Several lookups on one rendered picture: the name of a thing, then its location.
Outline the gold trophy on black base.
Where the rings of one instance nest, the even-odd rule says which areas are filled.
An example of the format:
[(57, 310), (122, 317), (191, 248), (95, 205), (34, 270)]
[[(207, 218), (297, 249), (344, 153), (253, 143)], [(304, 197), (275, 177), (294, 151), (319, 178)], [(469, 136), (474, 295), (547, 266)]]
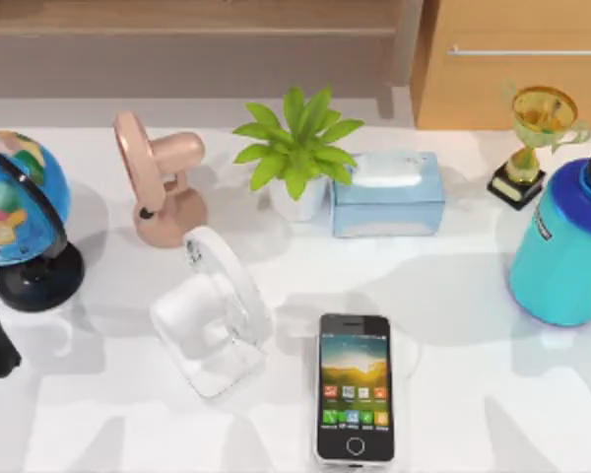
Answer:
[(563, 146), (582, 144), (590, 139), (591, 129), (579, 119), (574, 99), (560, 89), (508, 84), (504, 94), (521, 148), (495, 170), (487, 191), (519, 211), (543, 190), (546, 173), (537, 151), (548, 148), (555, 153)]

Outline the pink desk fan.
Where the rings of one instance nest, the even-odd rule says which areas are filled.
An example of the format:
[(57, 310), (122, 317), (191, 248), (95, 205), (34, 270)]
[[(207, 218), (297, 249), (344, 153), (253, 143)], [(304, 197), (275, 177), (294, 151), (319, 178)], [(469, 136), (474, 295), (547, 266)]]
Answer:
[(207, 223), (203, 197), (187, 179), (205, 157), (203, 140), (191, 131), (151, 139), (131, 111), (118, 112), (113, 129), (136, 197), (133, 223), (138, 236), (154, 247), (183, 245), (185, 234)]

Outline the white desk fan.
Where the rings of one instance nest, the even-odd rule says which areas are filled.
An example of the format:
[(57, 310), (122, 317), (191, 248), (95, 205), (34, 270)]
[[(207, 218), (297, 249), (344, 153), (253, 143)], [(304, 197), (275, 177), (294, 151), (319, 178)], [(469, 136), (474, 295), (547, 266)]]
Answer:
[(193, 389), (211, 399), (265, 363), (271, 312), (249, 271), (212, 228), (184, 236), (191, 275), (150, 308), (164, 349)]

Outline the green plant in white pot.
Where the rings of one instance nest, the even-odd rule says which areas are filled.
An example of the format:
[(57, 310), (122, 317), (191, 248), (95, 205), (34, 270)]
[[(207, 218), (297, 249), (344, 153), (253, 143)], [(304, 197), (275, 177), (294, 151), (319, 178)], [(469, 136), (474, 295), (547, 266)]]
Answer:
[(331, 106), (326, 87), (306, 98), (302, 88), (284, 94), (283, 116), (261, 102), (245, 105), (252, 120), (232, 134), (253, 142), (240, 150), (237, 165), (255, 164), (249, 189), (266, 189), (270, 204), (290, 222), (307, 222), (321, 209), (332, 183), (351, 185), (358, 163), (338, 142), (365, 126)]

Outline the light blue tissue box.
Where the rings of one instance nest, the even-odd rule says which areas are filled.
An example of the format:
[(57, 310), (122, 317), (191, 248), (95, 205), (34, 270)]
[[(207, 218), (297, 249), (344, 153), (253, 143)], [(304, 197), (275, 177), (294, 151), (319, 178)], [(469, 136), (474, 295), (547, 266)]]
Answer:
[(445, 192), (437, 154), (388, 150), (355, 154), (350, 184), (330, 190), (332, 235), (417, 237), (437, 233)]

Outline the black and white smartphone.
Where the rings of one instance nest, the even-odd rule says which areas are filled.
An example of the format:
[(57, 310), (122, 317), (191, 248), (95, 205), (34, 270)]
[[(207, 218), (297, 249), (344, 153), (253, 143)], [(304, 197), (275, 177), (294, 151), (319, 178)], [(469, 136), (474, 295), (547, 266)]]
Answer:
[(319, 319), (314, 453), (325, 463), (366, 466), (395, 457), (392, 344), (382, 315)]

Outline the teal bottle with blue lid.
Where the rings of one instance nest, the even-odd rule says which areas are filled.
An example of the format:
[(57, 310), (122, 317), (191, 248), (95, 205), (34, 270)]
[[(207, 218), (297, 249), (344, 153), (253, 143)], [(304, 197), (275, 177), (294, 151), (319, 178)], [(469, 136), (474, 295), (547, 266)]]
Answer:
[(557, 169), (508, 273), (513, 298), (551, 325), (591, 320), (591, 157)]

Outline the wooden cupboard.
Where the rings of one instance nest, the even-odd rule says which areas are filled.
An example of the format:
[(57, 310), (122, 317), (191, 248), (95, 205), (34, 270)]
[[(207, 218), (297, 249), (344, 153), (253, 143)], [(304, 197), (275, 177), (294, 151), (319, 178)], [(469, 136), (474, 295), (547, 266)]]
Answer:
[(424, 0), (410, 80), (424, 130), (510, 126), (504, 87), (546, 85), (591, 127), (591, 57), (458, 57), (447, 50), (591, 50), (591, 0)]

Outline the wooden open shelf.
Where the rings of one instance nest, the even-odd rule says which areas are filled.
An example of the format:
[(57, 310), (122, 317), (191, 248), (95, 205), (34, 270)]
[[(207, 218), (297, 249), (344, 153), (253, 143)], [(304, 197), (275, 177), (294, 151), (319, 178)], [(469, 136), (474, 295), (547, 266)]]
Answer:
[(330, 88), (394, 114), (427, 0), (0, 0), (0, 123), (230, 118)]

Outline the blue globe on black stand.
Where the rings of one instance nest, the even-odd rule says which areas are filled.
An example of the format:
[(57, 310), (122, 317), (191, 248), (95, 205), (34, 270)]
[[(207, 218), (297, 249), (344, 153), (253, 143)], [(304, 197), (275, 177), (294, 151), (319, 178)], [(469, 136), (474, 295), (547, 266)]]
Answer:
[(70, 241), (71, 190), (55, 156), (35, 139), (0, 130), (0, 299), (41, 312), (80, 288), (85, 262)]

